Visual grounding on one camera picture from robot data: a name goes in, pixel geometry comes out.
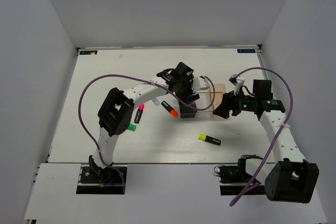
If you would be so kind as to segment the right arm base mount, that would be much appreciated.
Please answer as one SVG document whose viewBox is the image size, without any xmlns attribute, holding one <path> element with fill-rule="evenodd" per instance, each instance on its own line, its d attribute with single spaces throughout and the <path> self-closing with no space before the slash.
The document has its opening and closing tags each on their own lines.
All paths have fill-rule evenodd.
<svg viewBox="0 0 336 224">
<path fill-rule="evenodd" d="M 251 175 L 245 171 L 248 159 L 262 159 L 257 155 L 242 155 L 236 165 L 216 165 L 214 174 L 219 177 L 220 195 L 236 196 L 250 180 Z"/>
</svg>

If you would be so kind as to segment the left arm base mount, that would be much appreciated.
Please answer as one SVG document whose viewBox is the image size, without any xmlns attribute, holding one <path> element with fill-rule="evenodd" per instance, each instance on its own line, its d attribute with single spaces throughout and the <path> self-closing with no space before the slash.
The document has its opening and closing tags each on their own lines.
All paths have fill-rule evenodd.
<svg viewBox="0 0 336 224">
<path fill-rule="evenodd" d="M 76 194 L 77 195 L 124 195 L 127 181 L 127 167 L 117 166 L 121 172 L 123 180 L 119 173 L 114 169 L 107 170 L 107 173 L 101 178 L 92 170 L 90 166 L 83 166 L 80 170 Z"/>
</svg>

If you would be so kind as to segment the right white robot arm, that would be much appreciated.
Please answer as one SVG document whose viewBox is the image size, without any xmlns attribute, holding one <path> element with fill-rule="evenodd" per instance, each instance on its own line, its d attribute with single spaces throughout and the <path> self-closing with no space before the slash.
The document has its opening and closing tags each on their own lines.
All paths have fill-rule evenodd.
<svg viewBox="0 0 336 224">
<path fill-rule="evenodd" d="M 252 93 L 245 94 L 243 78 L 231 77 L 234 90 L 225 93 L 214 114 L 222 118 L 237 116 L 240 112 L 254 113 L 263 126 L 269 141 L 274 164 L 267 164 L 258 155 L 242 155 L 236 166 L 219 165 L 214 172 L 221 183 L 247 182 L 249 192 L 261 184 L 270 201 L 310 202 L 319 176 L 317 164 L 309 163 L 299 150 L 285 125 L 286 113 L 283 103 L 273 99 L 270 80 L 254 80 Z"/>
</svg>

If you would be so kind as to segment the yellow highlighter marker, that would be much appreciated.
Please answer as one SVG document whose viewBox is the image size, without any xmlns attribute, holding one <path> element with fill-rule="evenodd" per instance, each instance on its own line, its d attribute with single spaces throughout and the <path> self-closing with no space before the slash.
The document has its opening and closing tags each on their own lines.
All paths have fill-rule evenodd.
<svg viewBox="0 0 336 224">
<path fill-rule="evenodd" d="M 206 142 L 206 143 L 211 143 L 217 146 L 221 145 L 221 140 L 218 140 L 216 138 L 213 138 L 211 136 L 205 135 L 205 134 L 199 134 L 198 139 L 200 141 Z"/>
</svg>

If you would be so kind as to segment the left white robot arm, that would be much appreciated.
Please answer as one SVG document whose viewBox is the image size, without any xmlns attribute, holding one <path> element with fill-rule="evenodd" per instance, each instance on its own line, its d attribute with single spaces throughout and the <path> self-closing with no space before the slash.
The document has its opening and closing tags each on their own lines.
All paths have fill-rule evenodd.
<svg viewBox="0 0 336 224">
<path fill-rule="evenodd" d="M 193 118 L 196 115 L 195 101 L 200 98 L 195 92 L 194 70 L 179 62 L 174 69 L 166 69 L 149 81 L 127 90 L 113 88 L 106 96 L 98 111 L 100 136 L 99 148 L 89 156 L 89 166 L 93 176 L 105 182 L 117 176 L 109 166 L 113 165 L 113 152 L 120 134 L 129 127 L 134 109 L 140 105 L 172 92 L 177 96 L 180 117 Z"/>
</svg>

